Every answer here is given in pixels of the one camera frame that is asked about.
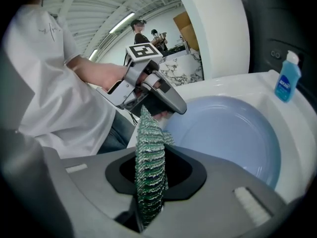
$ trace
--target toilet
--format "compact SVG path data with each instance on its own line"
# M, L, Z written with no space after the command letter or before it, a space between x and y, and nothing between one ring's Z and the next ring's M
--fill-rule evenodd
M275 191L286 203L305 194L317 167L317 115L305 97L296 90L289 103L274 94L279 74L241 74L176 87L188 103L195 99L222 95L242 100L258 111L272 126L280 146L281 167ZM165 128L169 119L159 123ZM137 128L128 147L135 146Z

